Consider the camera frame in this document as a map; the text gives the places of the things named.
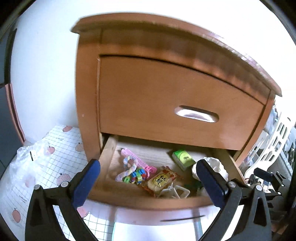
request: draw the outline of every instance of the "metal bolt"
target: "metal bolt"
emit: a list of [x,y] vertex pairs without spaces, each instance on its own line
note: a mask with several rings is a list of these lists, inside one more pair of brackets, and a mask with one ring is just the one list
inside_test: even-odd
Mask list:
[[38,190],[40,188],[40,185],[39,184],[36,184],[35,186],[34,186],[34,190]]
[[262,191],[262,187],[261,187],[260,185],[256,185],[256,189],[257,189],[258,191]]
[[235,184],[235,182],[228,182],[228,186],[230,186],[231,188],[235,188],[237,185]]
[[63,181],[62,183],[61,183],[61,187],[62,188],[65,188],[65,187],[67,187],[68,186],[68,182],[67,181]]

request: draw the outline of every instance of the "rope toy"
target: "rope toy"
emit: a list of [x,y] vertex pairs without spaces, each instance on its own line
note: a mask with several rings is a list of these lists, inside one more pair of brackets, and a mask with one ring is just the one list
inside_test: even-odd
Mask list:
[[[133,161],[133,164],[132,166],[128,169],[128,161],[129,160],[132,160]],[[125,169],[128,169],[127,171],[125,172],[122,172],[120,174],[118,174],[115,178],[115,181],[117,182],[122,182],[122,179],[124,177],[127,177],[128,175],[130,175],[131,173],[133,173],[136,169],[137,169],[137,166],[138,166],[138,160],[132,156],[127,156],[123,159],[123,165],[124,165],[124,168]]]

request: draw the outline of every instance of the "open drawer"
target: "open drawer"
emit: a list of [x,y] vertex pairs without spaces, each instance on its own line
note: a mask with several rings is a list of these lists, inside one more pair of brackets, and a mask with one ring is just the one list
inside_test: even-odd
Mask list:
[[179,149],[187,150],[195,160],[200,160],[205,156],[218,158],[228,172],[229,180],[237,178],[243,181],[240,170],[227,150],[111,135],[99,158],[101,173],[90,192],[90,199],[112,206],[154,211],[195,209],[212,204],[209,197],[195,196],[196,191],[186,199],[163,199],[152,197],[140,185],[116,182],[115,177],[124,171],[123,157],[120,155],[122,148],[130,149],[145,163],[155,166],[158,171],[162,166],[169,166],[183,177],[180,180],[181,185],[182,182],[190,183],[193,177],[190,168],[183,172],[171,159],[172,152]]

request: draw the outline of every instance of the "drawer handle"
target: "drawer handle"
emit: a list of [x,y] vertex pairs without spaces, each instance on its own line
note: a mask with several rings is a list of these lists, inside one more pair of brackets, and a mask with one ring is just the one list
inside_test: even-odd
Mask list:
[[215,123],[219,121],[218,114],[214,112],[210,112],[207,110],[198,109],[198,108],[186,106],[186,105],[180,105],[176,107],[175,114],[182,117],[205,121],[205,122],[211,122],[211,123]]

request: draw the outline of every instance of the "drawer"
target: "drawer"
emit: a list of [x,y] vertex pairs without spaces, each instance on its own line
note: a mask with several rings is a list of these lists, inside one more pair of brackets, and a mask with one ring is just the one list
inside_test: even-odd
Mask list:
[[241,90],[189,68],[144,58],[100,59],[101,132],[240,150],[262,109]]
[[[124,171],[123,157],[120,154],[122,148],[130,149],[145,163],[155,166],[158,171],[162,166],[169,166],[183,177],[178,180],[180,185],[191,184],[194,179],[190,168],[183,172],[172,160],[172,152],[179,149],[187,150],[195,160],[206,156],[218,158],[228,172],[229,180],[237,178],[243,181],[241,172],[226,150],[111,135],[99,158],[101,172],[90,192],[89,199],[111,206],[154,211],[194,209],[212,204],[209,197],[196,197],[196,190],[191,190],[190,197],[186,199],[158,199],[136,184],[116,182],[115,177]],[[170,219],[174,218],[188,217],[170,216]]]

